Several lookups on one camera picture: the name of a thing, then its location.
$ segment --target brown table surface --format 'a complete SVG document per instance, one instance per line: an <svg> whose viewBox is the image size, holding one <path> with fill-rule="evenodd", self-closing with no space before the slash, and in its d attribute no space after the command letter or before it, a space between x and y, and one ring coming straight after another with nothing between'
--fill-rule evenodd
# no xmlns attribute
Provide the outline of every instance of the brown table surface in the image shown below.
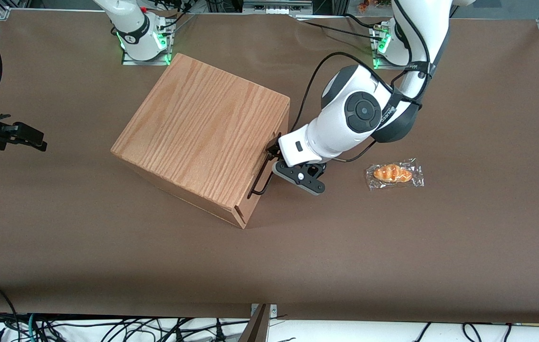
<svg viewBox="0 0 539 342"><path fill-rule="evenodd" d="M452 20L412 132L329 163L321 196L275 179L246 230L111 156L164 68L120 65L110 28L104 13L68 11L0 22L0 112L48 142L0 152L0 286L18 311L225 317L270 302L290 318L539 321L534 21ZM290 96L293 120L322 57L370 62L367 42L287 16L200 15L174 51ZM350 64L326 63L302 123ZM412 157L424 188L369 192L365 168Z"/></svg>

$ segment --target wooden box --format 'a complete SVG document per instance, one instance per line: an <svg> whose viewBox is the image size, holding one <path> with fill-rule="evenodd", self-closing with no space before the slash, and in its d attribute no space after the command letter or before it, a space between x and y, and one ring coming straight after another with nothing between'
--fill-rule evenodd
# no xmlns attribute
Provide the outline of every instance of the wooden box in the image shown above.
<svg viewBox="0 0 539 342"><path fill-rule="evenodd" d="M111 153L194 206L246 227L265 148L289 122L287 96L177 54ZM271 173L271 162L257 185Z"/></svg>

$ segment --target teal cable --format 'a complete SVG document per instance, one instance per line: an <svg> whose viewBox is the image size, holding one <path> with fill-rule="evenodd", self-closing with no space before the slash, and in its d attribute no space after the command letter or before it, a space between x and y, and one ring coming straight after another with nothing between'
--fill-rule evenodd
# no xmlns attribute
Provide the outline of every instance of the teal cable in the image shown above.
<svg viewBox="0 0 539 342"><path fill-rule="evenodd" d="M29 316L29 336L32 342L37 342L37 340L35 340L35 335L33 335L33 315L34 313Z"/></svg>

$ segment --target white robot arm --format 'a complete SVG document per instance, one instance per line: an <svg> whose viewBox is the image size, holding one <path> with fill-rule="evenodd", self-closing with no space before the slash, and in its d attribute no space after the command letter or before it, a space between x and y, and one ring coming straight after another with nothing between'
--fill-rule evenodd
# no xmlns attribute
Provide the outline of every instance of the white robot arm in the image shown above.
<svg viewBox="0 0 539 342"><path fill-rule="evenodd" d="M94 0L113 22L124 50L135 60L145 61L166 49L159 39L165 22L154 13L143 13L135 0Z"/></svg>
<svg viewBox="0 0 539 342"><path fill-rule="evenodd" d="M322 93L320 115L278 139L274 173L314 195L323 163L372 136L379 143L402 139L413 126L420 101L448 38L452 0L393 0L391 42L386 59L404 67L400 89L387 85L364 65L344 67ZM313 175L309 165L320 169Z"/></svg>

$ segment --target croissant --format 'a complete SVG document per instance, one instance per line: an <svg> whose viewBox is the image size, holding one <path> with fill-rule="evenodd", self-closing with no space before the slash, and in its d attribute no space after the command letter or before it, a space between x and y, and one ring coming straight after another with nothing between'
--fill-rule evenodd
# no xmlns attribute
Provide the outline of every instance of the croissant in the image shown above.
<svg viewBox="0 0 539 342"><path fill-rule="evenodd" d="M373 171L373 175L380 181L386 182L408 182L413 174L402 167L389 164Z"/></svg>

